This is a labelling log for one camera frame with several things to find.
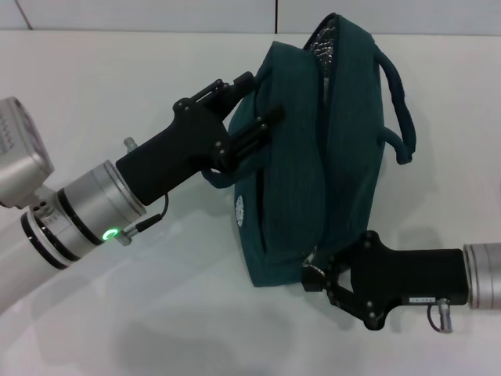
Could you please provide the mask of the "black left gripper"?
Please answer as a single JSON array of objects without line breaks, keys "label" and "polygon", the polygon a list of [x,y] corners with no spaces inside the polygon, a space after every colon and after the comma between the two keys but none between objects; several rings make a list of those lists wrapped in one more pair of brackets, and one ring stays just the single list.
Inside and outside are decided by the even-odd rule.
[{"label": "black left gripper", "polygon": [[231,85],[222,79],[214,81],[175,103],[173,121],[166,129],[117,160],[121,177],[141,204],[152,204],[204,169],[236,171],[270,142],[272,128],[283,120],[283,107],[264,111],[238,107],[228,133],[223,124],[257,86],[251,72],[241,74]]}]

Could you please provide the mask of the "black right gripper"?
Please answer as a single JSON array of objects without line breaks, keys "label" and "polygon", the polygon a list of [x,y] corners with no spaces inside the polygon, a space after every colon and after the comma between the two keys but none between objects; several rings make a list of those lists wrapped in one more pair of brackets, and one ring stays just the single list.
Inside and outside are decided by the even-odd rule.
[{"label": "black right gripper", "polygon": [[[350,270],[352,292],[330,275]],[[463,306],[469,297],[463,252],[393,250],[373,231],[322,236],[301,265],[306,292],[326,293],[332,306],[380,330],[399,306]]]}]

